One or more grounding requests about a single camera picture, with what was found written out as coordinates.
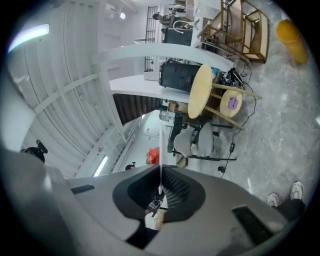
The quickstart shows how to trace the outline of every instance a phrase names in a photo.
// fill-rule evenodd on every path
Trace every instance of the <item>black pants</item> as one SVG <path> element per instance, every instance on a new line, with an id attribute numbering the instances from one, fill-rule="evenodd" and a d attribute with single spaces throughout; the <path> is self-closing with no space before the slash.
<path id="1" fill-rule="evenodd" d="M 278 207 L 275 207 L 289 222 L 302 216 L 306 205 L 300 199 L 286 200 Z"/>

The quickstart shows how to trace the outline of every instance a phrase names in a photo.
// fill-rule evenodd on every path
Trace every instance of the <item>black speaker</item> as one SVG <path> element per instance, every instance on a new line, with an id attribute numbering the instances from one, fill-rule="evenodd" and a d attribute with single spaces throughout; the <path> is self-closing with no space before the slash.
<path id="1" fill-rule="evenodd" d="M 176 28 L 176 30 L 183 32 L 183 34 L 175 31 L 173 28 L 164 28 L 164 40 L 162 42 L 166 44 L 191 46 L 192 29 Z"/>
<path id="2" fill-rule="evenodd" d="M 190 92 L 200 66 L 166 61 L 160 66 L 159 84 Z"/>

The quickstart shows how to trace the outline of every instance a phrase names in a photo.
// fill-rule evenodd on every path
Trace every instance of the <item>gray chair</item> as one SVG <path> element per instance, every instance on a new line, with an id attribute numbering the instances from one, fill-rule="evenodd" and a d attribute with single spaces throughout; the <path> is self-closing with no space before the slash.
<path id="1" fill-rule="evenodd" d="M 214 150 L 214 135 L 219 135 L 217 132 L 212 131 L 212 126 L 207 122 L 195 137 L 197 154 L 193 155 L 191 152 L 192 136 L 197 128 L 188 126 L 183 132 L 178 134 L 174 138 L 173 151 L 176 154 L 183 155 L 185 158 L 201 159 L 209 161 L 228 160 L 227 158 L 211 158 L 209 157 Z"/>

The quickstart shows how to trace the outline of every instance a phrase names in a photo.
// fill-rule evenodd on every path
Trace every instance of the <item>red bag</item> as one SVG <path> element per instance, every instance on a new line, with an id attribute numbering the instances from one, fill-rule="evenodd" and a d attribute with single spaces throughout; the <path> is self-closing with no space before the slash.
<path id="1" fill-rule="evenodd" d="M 160 163 L 160 149 L 159 147 L 150 149 L 148 153 L 148 163 L 149 164 L 159 164 Z"/>

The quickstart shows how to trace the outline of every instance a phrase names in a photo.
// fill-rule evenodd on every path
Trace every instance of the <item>wooden stool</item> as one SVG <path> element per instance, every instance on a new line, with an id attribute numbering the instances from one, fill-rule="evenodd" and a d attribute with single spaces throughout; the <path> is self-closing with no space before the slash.
<path id="1" fill-rule="evenodd" d="M 229 108 L 229 102 L 234 98 L 236 99 L 236 107 L 234 109 L 231 109 Z M 240 92 L 234 90 L 226 90 L 220 102 L 220 113 L 227 116 L 228 118 L 233 118 L 241 109 L 242 101 L 243 97 Z"/>
<path id="2" fill-rule="evenodd" d="M 232 120 L 230 117 L 222 114 L 221 112 L 206 106 L 208 99 L 210 96 L 215 97 L 217 99 L 222 99 L 220 95 L 217 95 L 215 93 L 211 93 L 212 87 L 218 88 L 218 89 L 226 89 L 230 91 L 235 91 L 241 94 L 247 94 L 253 97 L 256 97 L 257 99 L 262 99 L 261 96 L 254 94 L 252 92 L 242 90 L 236 87 L 230 87 L 226 85 L 221 85 L 221 84 L 215 84 L 212 83 L 213 81 L 213 73 L 212 73 L 212 68 L 208 64 L 203 64 L 198 72 L 196 73 L 196 76 L 194 78 L 191 92 L 190 92 L 190 98 L 189 98 L 189 105 L 188 105 L 188 114 L 191 119 L 197 118 L 202 111 L 208 110 L 217 116 L 227 120 L 231 124 L 233 124 L 234 127 L 237 127 L 241 130 L 244 130 L 244 128 L 238 124 L 236 121 Z"/>

